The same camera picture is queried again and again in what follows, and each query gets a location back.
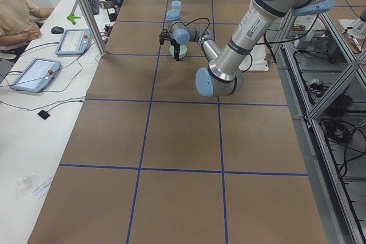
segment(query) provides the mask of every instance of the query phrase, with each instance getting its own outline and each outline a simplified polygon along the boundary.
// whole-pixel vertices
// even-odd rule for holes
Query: industrial robot
[[[319,14],[334,7],[336,0],[251,0],[248,12],[231,39],[220,50],[207,29],[197,29],[181,22],[180,12],[166,14],[168,29],[160,34],[160,44],[170,41],[174,58],[179,60],[180,45],[197,42],[209,61],[196,73],[197,91],[204,97],[232,95],[243,86],[243,73],[238,68],[259,39],[277,18],[290,10],[295,17]]]

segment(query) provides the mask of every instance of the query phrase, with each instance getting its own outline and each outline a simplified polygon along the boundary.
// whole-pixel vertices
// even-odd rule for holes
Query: light blue cup
[[[179,12],[181,12],[181,6],[182,6],[182,3],[178,0],[174,0],[172,2],[172,8],[179,11]]]

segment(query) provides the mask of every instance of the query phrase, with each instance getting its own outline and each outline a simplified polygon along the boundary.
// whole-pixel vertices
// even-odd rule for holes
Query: person's arm
[[[0,46],[11,46],[24,42],[30,42],[34,39],[39,38],[40,35],[41,31],[38,27],[32,27],[22,34],[2,35],[0,37]]]
[[[35,14],[34,16],[38,18],[48,18],[53,10],[54,8],[39,8],[38,14]]]

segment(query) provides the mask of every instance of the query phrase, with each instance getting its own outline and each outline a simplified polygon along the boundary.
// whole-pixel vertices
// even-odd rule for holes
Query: person's hand
[[[38,26],[34,26],[30,28],[28,31],[24,33],[24,37],[27,41],[32,41],[41,36],[41,31]]]

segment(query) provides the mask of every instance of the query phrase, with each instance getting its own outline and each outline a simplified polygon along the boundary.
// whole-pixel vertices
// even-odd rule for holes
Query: black connector
[[[46,120],[47,118],[49,118],[51,115],[47,112],[47,111],[45,111],[45,110],[41,110],[39,113],[38,113],[38,115],[40,116],[40,117],[42,117],[44,120]]]

